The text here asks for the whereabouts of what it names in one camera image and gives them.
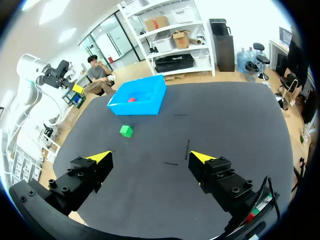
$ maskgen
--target person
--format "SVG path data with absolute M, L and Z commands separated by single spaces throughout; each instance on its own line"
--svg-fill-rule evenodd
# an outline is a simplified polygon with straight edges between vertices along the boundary
M 292 98 L 290 100 L 290 106 L 293 107 L 296 104 L 296 98 L 302 92 L 308 76 L 309 63 L 307 56 L 305 55 L 302 48 L 302 40 L 300 38 L 299 32 L 295 26 L 291 27 L 292 38 L 289 46 L 289 53 L 287 57 L 287 68 L 284 72 L 284 77 L 287 79 L 297 79 L 298 84 L 293 92 Z M 284 87 L 281 86 L 279 91 L 283 93 Z
M 113 81 L 116 79 L 111 74 L 109 68 L 107 68 L 101 61 L 97 61 L 97 55 L 91 55 L 88 57 L 88 63 L 91 68 L 87 71 L 87 76 L 91 83 L 84 88 L 85 93 L 93 94 L 113 94 L 115 91 L 111 88 Z

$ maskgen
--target white shelving unit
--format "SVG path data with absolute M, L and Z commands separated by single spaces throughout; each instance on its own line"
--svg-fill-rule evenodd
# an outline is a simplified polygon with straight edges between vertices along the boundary
M 153 30 L 153 31 L 147 31 L 146 33 L 144 33 L 142 35 L 137 35 L 137 33 L 136 33 L 136 31 L 130 21 L 130 18 L 132 16 L 138 16 L 140 18 L 140 17 L 143 17 L 145 14 L 152 15 L 153 13 L 156 13 L 156 15 L 154 17 L 164 15 L 169 19 L 169 16 L 167 16 L 167 15 L 170 15 L 170 13 L 168 11 L 169 7 L 171 10 L 178 9 L 178 8 L 175 8 L 175 6 L 173 4 L 177 4 L 177 5 L 178 4 L 186 4 L 186 5 L 191 4 L 194 7 L 194 9 L 197 11 L 198 18 L 201 18 L 201 16 L 198 13 L 198 8 L 197 8 L 196 3 L 193 0 L 148 0 L 148 2 L 149 2 L 148 5 L 145 5 L 141 8 L 135 8 L 131 12 L 128 12 L 125 8 L 123 8 L 123 6 L 121 4 L 118 4 L 117 7 L 119 8 L 121 14 L 123 15 L 125 22 L 128 24 L 128 27 L 131 30 L 132 35 L 134 36 L 135 40 L 137 41 L 138 46 L 140 47 L 141 52 L 146 60 L 146 63 L 148 64 L 152 74 L 155 76 L 155 75 L 174 75 L 174 74 L 182 74 L 182 73 L 211 71 L 212 76 L 215 76 L 215 74 L 216 74 L 215 73 L 215 63 L 214 63 L 214 56 L 213 56 L 213 50 L 212 50 L 209 30 L 208 30 L 206 23 L 202 19 L 197 19 L 194 21 L 184 22 L 184 23 L 174 23 L 173 21 L 170 20 L 169 26 L 161 27 L 161 28 Z M 183 49 L 174 48 L 171 51 L 157 52 L 157 53 L 146 52 L 144 46 L 142 45 L 142 41 L 145 38 L 148 38 L 149 42 L 151 42 L 152 41 L 151 39 L 154 39 L 154 37 L 156 36 L 157 33 L 167 31 L 167 30 L 171 30 L 172 32 L 174 32 L 175 29 L 181 29 L 181 28 L 188 30 L 188 28 L 195 27 L 197 25 L 203 31 L 203 35 L 205 38 L 205 44 L 203 44 L 203 45 L 197 45 L 197 44 L 191 43 L 188 48 L 183 48 Z M 190 68 L 178 69 L 178 70 L 174 70 L 174 71 L 167 71 L 167 72 L 161 72 L 161 73 L 157 73 L 155 71 L 155 64 L 154 64 L 155 58 L 165 57 L 165 56 L 172 55 L 172 54 L 180 54 L 183 52 L 190 53 L 192 50 L 199 50 L 199 49 L 207 49 L 209 51 L 211 67 L 193 66 Z

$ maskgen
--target man sitting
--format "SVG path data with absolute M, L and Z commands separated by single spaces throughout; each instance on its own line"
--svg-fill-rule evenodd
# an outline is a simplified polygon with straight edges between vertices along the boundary
M 102 95 L 113 94 L 115 91 L 111 88 L 113 80 L 116 79 L 114 75 L 111 75 L 111 71 L 101 61 L 97 61 L 97 55 L 91 55 L 88 57 L 88 63 L 91 68 L 87 71 L 87 76 L 91 83 L 84 88 L 85 93 L 92 93 Z

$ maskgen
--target glass door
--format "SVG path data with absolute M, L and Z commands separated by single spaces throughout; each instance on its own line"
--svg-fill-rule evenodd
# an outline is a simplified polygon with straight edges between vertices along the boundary
M 115 14 L 97 26 L 91 35 L 114 70 L 140 61 Z

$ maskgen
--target wooden floor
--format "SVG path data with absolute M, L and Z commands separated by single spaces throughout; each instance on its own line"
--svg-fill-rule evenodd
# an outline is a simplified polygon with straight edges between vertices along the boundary
M 269 81 L 267 81 L 271 90 L 274 93 L 278 92 L 278 88 L 281 85 L 280 78 L 277 73 L 273 70 L 267 68 L 266 73 L 269 76 Z M 115 85 L 113 88 L 118 89 L 123 83 L 132 81 L 139 78 L 144 78 L 151 76 L 151 72 L 148 68 L 148 65 L 145 61 L 135 63 L 133 65 L 118 69 L 114 72 L 116 76 Z M 167 85 L 176 85 L 176 84 L 189 84 L 189 83 L 210 83 L 210 82 L 247 82 L 243 73 L 240 72 L 220 72 L 216 69 L 215 76 L 212 77 L 210 72 L 193 72 L 187 73 L 185 77 L 178 78 L 174 80 L 166 81 Z M 257 78 L 257 83 L 261 83 L 261 79 Z M 97 98 L 97 95 L 88 94 L 86 101 L 83 103 L 79 109 L 79 116 L 86 109 L 90 101 L 94 98 Z M 293 164 L 296 168 L 299 166 L 299 159 L 301 157 L 308 159 L 309 143 L 301 144 L 300 142 L 300 133 L 304 128 L 304 122 L 299 111 L 299 106 L 290 107 L 287 111 L 282 111 L 284 119 L 286 121 L 288 131 L 291 139 L 292 153 L 293 153 Z M 68 136 L 69 130 L 64 130 L 60 133 L 57 143 L 61 146 L 63 145 L 66 137 Z M 56 176 L 53 172 L 52 164 L 45 161 L 43 164 L 43 171 L 39 178 L 40 184 L 48 188 L 48 180 L 55 179 Z M 84 221 L 76 212 L 72 212 L 69 215 L 72 219 L 78 221 L 79 223 L 85 224 Z

